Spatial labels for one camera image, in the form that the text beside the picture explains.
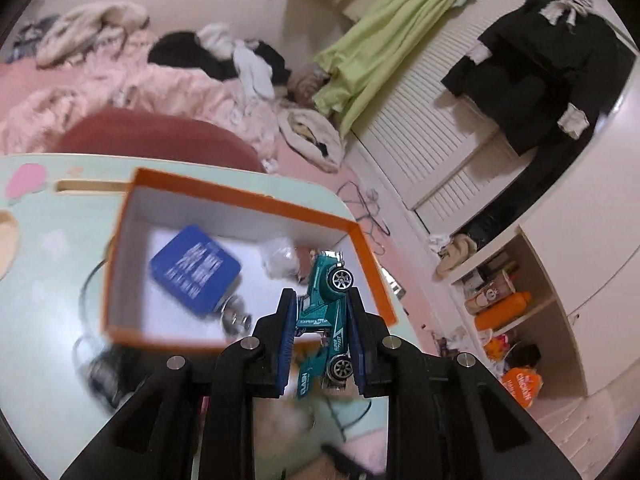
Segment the bottle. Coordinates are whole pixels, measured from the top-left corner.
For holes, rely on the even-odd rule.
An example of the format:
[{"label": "bottle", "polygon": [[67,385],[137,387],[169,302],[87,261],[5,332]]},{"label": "bottle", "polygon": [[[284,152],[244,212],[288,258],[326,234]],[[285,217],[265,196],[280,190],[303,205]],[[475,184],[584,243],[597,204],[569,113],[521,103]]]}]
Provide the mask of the bottle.
[{"label": "bottle", "polygon": [[478,293],[465,301],[469,314],[477,314],[482,309],[498,303],[516,291],[506,272],[502,271],[494,280],[491,280]]},{"label": "bottle", "polygon": [[499,301],[494,306],[478,314],[476,316],[476,328],[479,331],[489,328],[496,330],[506,325],[527,309],[527,303],[529,303],[529,301],[531,301],[530,292],[516,292],[511,294],[508,298]]}]

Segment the open cardboard box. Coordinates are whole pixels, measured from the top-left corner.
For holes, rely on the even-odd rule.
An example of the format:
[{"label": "open cardboard box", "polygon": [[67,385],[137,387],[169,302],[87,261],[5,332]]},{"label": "open cardboard box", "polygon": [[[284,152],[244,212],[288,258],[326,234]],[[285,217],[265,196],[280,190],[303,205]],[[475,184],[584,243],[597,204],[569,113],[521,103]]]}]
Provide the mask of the open cardboard box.
[{"label": "open cardboard box", "polygon": [[230,341],[219,318],[194,316],[151,277],[149,261],[178,232],[198,225],[242,265],[235,293],[257,319],[278,307],[283,288],[298,294],[295,279],[272,280],[262,267],[260,244],[288,236],[297,246],[340,251],[354,275],[365,310],[397,322],[376,260],[357,222],[274,198],[138,168],[129,184],[108,261],[103,331],[127,346],[220,350]]}]

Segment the pink blanket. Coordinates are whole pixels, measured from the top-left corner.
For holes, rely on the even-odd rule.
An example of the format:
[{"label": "pink blanket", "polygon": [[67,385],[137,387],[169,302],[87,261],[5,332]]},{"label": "pink blanket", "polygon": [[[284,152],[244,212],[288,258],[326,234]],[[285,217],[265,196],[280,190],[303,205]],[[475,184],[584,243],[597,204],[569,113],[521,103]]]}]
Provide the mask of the pink blanket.
[{"label": "pink blanket", "polygon": [[0,123],[0,154],[46,152],[80,119],[114,106],[216,124],[253,146],[268,172],[277,171],[272,105],[247,102],[238,80],[221,83],[201,70],[147,64],[154,40],[138,31],[122,49],[107,45],[88,56],[74,83],[38,90],[12,108]]}]

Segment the mint green desk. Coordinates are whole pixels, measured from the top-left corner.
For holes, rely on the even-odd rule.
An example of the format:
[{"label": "mint green desk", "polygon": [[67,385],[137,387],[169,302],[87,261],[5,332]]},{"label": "mint green desk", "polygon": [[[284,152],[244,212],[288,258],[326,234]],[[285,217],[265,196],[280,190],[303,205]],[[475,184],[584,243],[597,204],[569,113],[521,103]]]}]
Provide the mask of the mint green desk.
[{"label": "mint green desk", "polygon": [[[299,180],[180,162],[97,155],[12,155],[0,158],[0,186],[25,163],[45,166],[47,188],[7,208],[20,224],[20,250],[0,281],[0,409],[24,449],[50,480],[57,480],[109,414],[85,389],[72,363],[72,346],[82,333],[78,294],[89,271],[102,259],[122,195],[60,195],[53,183],[69,178],[128,181],[136,167],[180,173],[274,196],[353,219],[328,189]],[[97,317],[103,273],[88,291],[89,316]],[[391,332],[418,346],[398,301],[399,322]],[[336,407],[343,424],[362,414],[366,401]],[[286,457],[256,461],[256,478],[268,480],[284,466],[295,470],[315,458],[322,442],[340,442],[326,405],[317,402],[316,426]],[[386,426],[386,399],[375,399],[349,438]]]}]

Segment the plastic bag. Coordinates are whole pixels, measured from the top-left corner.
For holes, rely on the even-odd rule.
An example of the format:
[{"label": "plastic bag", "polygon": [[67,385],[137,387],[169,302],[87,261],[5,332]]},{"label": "plastic bag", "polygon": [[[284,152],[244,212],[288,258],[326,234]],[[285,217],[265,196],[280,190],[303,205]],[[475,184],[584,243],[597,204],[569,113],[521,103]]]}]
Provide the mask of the plastic bag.
[{"label": "plastic bag", "polygon": [[262,266],[272,280],[295,276],[300,270],[300,260],[291,238],[267,240],[260,246],[260,256]]},{"label": "plastic bag", "polygon": [[542,377],[530,368],[512,368],[500,379],[523,408],[530,408],[542,388]]}]

